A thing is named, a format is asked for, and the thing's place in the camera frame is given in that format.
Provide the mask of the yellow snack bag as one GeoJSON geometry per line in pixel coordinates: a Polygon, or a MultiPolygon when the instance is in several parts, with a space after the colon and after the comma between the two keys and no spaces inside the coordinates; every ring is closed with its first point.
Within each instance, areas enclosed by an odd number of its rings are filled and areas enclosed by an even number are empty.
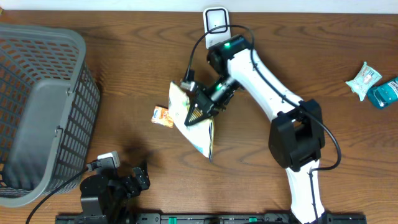
{"type": "Polygon", "coordinates": [[[208,118],[192,126],[184,124],[190,107],[188,95],[173,81],[169,88],[169,115],[185,138],[206,158],[213,158],[214,119],[208,118]]]}

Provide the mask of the orange Kleenex tissue pack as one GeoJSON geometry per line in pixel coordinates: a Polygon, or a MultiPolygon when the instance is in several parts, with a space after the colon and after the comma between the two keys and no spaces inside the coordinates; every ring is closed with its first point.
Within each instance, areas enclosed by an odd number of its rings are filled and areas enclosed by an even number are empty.
{"type": "Polygon", "coordinates": [[[168,128],[174,127],[174,121],[169,115],[169,110],[161,106],[155,106],[151,122],[168,128]]]}

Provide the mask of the small teal liquid bottle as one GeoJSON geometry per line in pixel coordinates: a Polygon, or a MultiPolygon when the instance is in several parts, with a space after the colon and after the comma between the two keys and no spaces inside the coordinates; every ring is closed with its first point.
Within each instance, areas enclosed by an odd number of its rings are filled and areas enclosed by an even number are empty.
{"type": "Polygon", "coordinates": [[[367,96],[377,109],[384,109],[397,101],[397,78],[369,89],[367,96]]]}

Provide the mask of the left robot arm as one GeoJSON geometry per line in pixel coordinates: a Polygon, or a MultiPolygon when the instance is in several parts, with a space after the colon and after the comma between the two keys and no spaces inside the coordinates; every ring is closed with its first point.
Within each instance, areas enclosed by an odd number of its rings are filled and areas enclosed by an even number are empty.
{"type": "Polygon", "coordinates": [[[82,213],[74,223],[136,223],[137,216],[130,212],[127,202],[140,196],[150,187],[147,162],[131,169],[132,173],[119,176],[113,162],[97,162],[95,175],[80,184],[82,213]]]}

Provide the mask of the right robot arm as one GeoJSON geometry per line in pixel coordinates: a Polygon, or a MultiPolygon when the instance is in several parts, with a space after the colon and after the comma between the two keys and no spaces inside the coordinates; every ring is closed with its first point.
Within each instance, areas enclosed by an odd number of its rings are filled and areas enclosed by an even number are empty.
{"type": "Polygon", "coordinates": [[[220,77],[211,86],[195,90],[184,124],[193,126],[217,115],[238,88],[247,90],[271,122],[268,145],[287,173],[294,217],[300,223],[319,222],[325,213],[318,186],[325,145],[320,105],[285,87],[242,35],[209,47],[206,59],[220,77]]]}

